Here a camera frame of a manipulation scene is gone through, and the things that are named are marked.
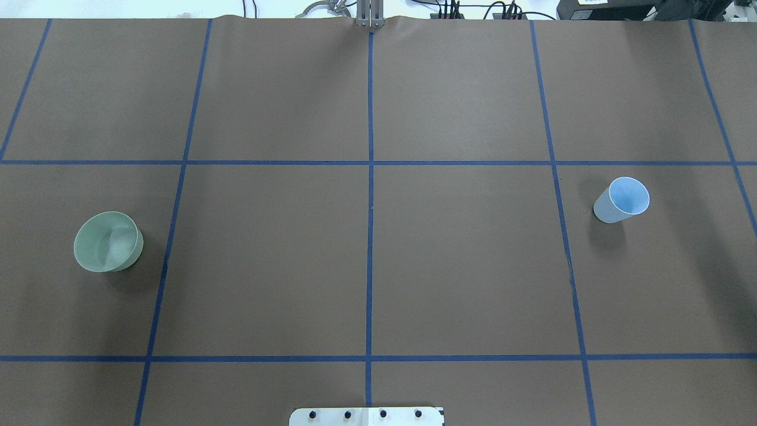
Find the light blue plastic cup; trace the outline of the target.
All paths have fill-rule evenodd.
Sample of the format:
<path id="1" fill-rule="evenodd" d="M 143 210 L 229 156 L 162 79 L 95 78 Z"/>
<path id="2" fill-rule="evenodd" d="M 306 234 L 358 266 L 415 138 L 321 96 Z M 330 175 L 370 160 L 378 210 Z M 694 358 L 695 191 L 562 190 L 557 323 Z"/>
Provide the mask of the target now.
<path id="1" fill-rule="evenodd" d="M 593 210 L 598 220 L 614 224 L 644 213 L 650 204 L 651 195 L 641 181 L 618 177 L 597 198 Z"/>

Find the green bowl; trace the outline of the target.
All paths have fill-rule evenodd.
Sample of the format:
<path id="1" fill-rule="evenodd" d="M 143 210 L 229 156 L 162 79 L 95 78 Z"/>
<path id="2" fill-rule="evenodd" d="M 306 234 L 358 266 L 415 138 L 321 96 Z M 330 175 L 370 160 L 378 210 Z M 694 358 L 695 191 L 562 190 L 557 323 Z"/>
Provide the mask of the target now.
<path id="1" fill-rule="evenodd" d="M 92 216 L 78 230 L 74 259 L 89 272 L 110 273 L 129 269 L 140 258 L 144 237 L 135 221 L 121 211 Z"/>

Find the brown paper table mat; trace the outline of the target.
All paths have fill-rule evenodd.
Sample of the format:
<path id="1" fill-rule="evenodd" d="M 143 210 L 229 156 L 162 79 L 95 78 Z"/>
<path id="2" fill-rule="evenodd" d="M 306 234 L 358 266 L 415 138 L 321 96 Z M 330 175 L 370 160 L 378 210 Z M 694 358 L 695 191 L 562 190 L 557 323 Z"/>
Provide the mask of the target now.
<path id="1" fill-rule="evenodd" d="M 754 425 L 754 22 L 3 19 L 2 424 L 365 405 Z"/>

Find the black box on bench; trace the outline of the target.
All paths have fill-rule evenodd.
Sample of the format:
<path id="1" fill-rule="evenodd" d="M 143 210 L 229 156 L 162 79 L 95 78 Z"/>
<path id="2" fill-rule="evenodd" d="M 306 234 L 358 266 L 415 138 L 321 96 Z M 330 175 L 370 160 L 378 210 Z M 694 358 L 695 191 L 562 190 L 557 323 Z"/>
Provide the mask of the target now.
<path id="1" fill-rule="evenodd" d="M 643 21 L 657 1 L 559 1 L 561 21 Z"/>

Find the aluminium frame post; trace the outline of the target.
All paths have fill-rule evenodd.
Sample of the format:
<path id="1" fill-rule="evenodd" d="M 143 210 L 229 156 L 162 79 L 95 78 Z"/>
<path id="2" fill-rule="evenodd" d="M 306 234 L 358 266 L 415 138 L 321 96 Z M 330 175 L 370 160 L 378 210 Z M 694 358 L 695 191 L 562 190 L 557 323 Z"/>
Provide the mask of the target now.
<path id="1" fill-rule="evenodd" d="M 384 27 L 384 1 L 383 0 L 357 0 L 356 1 L 356 25 L 359 28 Z"/>

